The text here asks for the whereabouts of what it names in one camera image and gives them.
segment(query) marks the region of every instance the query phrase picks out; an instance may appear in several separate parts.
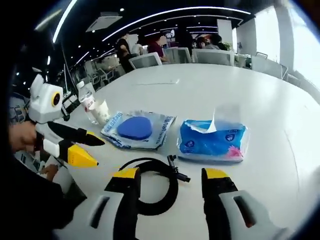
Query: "white round table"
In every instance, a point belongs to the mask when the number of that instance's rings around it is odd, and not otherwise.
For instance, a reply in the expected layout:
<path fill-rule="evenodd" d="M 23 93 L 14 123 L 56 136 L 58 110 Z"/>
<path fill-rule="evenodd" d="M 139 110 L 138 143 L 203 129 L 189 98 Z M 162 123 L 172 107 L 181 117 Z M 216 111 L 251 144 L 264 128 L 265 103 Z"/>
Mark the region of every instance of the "white round table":
<path fill-rule="evenodd" d="M 170 64 L 136 69 L 95 94 L 111 112 L 144 110 L 177 116 L 164 145 L 156 152 L 83 146 L 99 161 L 96 168 L 68 166 L 80 189 L 89 196 L 103 191 L 112 173 L 140 157 L 167 162 L 177 152 L 177 132 L 183 120 L 210 120 L 216 106 L 239 104 L 241 120 L 250 129 L 244 161 L 205 165 L 177 159 L 179 171 L 191 178 L 179 182 L 175 204 L 157 216 L 139 215 L 139 239 L 208 239 L 203 212 L 201 168 L 225 171 L 239 190 L 248 191 L 270 213 L 274 224 L 295 229 L 319 194 L 320 106 L 306 92 L 275 77 L 243 68 L 214 64 Z M 101 136 L 81 106 L 64 124 Z M 156 202 L 168 190 L 168 180 L 152 173 L 142 177 L 141 199 Z"/>

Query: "black ceiling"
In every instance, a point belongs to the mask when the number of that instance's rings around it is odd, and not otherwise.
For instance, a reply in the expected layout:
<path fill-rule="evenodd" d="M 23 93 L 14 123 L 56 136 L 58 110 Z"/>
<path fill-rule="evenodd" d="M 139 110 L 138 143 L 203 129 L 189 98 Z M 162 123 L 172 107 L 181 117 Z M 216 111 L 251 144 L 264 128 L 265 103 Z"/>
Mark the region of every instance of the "black ceiling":
<path fill-rule="evenodd" d="M 114 46 L 122 33 L 132 31 L 132 33 L 139 34 L 139 36 L 144 36 L 153 33 L 154 29 L 159 31 L 160 29 L 172 28 L 181 24 L 184 24 L 187 27 L 201 26 L 201 28 L 193 28 L 192 31 L 202 32 L 202 29 L 204 29 L 202 26 L 216 27 L 217 19 L 226 19 L 225 17 L 201 15 L 227 16 L 232 22 L 232 27 L 235 28 L 242 20 L 242 23 L 245 23 L 251 18 L 254 18 L 254 14 L 256 12 L 264 9 L 273 2 L 272 0 L 265 0 L 263 1 L 263 4 L 261 4 L 253 3 L 255 1 L 252 0 L 162 0 L 158 2 L 150 0 L 128 0 L 126 2 L 78 0 L 65 19 L 56 43 L 53 44 L 52 37 L 62 14 L 66 10 L 70 1 L 71 0 L 62 0 L 53 9 L 47 12 L 45 17 L 57 10 L 61 10 L 60 13 L 49 22 L 45 29 L 42 31 L 35 31 L 33 35 L 30 36 L 29 41 L 25 44 L 25 48 L 23 48 L 21 59 L 18 61 L 17 71 L 22 73 L 26 66 L 32 66 L 39 68 L 44 72 L 49 71 L 49 78 L 55 78 L 57 73 L 63 69 L 64 57 L 62 54 L 62 48 L 64 49 L 64 55 L 67 63 L 71 67 L 74 66 L 76 62 L 88 51 L 89 54 L 83 59 L 83 61 L 96 58 L 104 51 L 109 51 L 113 48 L 112 46 Z M 105 37 L 114 31 L 146 16 L 172 9 L 198 6 L 225 7 L 247 11 L 252 14 L 248 15 L 241 12 L 221 9 L 189 9 L 175 11 L 138 22 L 102 42 Z M 88 27 L 101 15 L 101 12 L 116 12 L 122 16 L 122 19 L 115 22 L 108 28 L 96 30 L 94 33 L 86 32 Z M 214 32 L 214 28 L 207 28 L 204 29 L 204 31 Z M 51 56 L 51 63 L 49 66 L 47 66 L 48 56 Z M 26 77 L 22 77 L 23 73 L 17 76 L 18 82 L 27 81 L 31 84 L 33 79 L 26 79 Z"/>

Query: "plastic water bottle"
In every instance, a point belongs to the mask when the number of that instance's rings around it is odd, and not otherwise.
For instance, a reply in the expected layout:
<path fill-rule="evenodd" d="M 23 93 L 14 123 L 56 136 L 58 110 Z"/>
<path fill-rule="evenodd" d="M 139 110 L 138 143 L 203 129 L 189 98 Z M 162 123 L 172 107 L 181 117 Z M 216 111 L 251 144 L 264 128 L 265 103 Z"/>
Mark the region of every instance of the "plastic water bottle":
<path fill-rule="evenodd" d="M 89 120 L 91 121 L 92 124 L 95 124 L 95 125 L 98 124 L 97 120 L 90 112 L 90 110 L 92 110 L 94 108 L 94 105 L 96 102 L 92 92 L 90 91 L 90 89 L 85 87 L 84 81 L 79 82 L 76 85 L 76 87 L 79 90 L 79 97 L 78 97 L 79 102 L 83 106 L 87 117 L 89 118 Z"/>

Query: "person's hand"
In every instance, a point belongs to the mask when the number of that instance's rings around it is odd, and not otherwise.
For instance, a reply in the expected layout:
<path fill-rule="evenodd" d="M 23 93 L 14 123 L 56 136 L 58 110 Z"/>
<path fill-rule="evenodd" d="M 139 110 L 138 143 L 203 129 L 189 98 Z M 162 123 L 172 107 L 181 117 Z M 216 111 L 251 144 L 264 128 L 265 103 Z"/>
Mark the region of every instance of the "person's hand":
<path fill-rule="evenodd" d="M 40 174 L 46 174 L 46 179 L 52 182 L 57 172 L 58 172 L 58 166 L 54 164 L 50 164 L 49 166 L 43 168 L 40 171 Z"/>
<path fill-rule="evenodd" d="M 9 142 L 14 153 L 20 150 L 33 152 L 36 139 L 36 126 L 30 121 L 9 127 Z"/>

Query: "circular camera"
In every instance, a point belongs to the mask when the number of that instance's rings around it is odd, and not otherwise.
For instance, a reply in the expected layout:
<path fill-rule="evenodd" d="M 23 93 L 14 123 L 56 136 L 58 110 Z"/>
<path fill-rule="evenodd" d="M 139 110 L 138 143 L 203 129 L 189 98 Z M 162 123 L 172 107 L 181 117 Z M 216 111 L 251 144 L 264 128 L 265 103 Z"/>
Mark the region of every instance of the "circular camera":
<path fill-rule="evenodd" d="M 57 106 L 60 101 L 60 93 L 56 92 L 52 98 L 52 106 Z"/>

